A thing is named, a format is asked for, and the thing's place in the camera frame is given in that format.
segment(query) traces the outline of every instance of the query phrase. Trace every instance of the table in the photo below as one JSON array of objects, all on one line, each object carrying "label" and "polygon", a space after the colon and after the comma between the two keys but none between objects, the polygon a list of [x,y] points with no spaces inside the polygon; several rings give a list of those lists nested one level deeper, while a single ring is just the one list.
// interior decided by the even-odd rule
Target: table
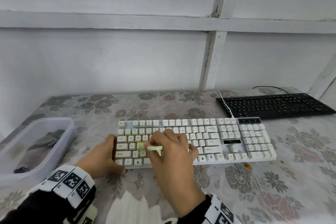
[{"label": "table", "polygon": [[[292,87],[289,93],[299,92]],[[222,90],[223,97],[283,94],[273,88]],[[161,120],[225,117],[215,91],[144,94],[100,94],[51,97],[1,144],[3,148],[33,120],[71,117],[78,137],[62,164],[73,165],[109,133],[118,120]],[[215,193],[243,224],[336,223],[336,115],[264,120],[276,161],[195,166],[197,185]],[[162,219],[175,217],[158,189],[151,169],[96,180],[95,223],[105,223],[112,202],[126,190],[149,206],[161,207]],[[0,216],[17,207],[27,187],[0,188]]]}]

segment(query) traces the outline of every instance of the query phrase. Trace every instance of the transparent plastic box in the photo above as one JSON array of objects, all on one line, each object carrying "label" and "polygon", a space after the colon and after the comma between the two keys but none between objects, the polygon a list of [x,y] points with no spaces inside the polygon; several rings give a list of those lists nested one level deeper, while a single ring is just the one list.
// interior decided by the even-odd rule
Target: transparent plastic box
[{"label": "transparent plastic box", "polygon": [[[27,149],[47,133],[58,129],[65,132],[44,160],[26,173],[14,174]],[[32,122],[0,151],[0,185],[39,183],[57,167],[76,135],[74,121],[71,118],[41,118]]]}]

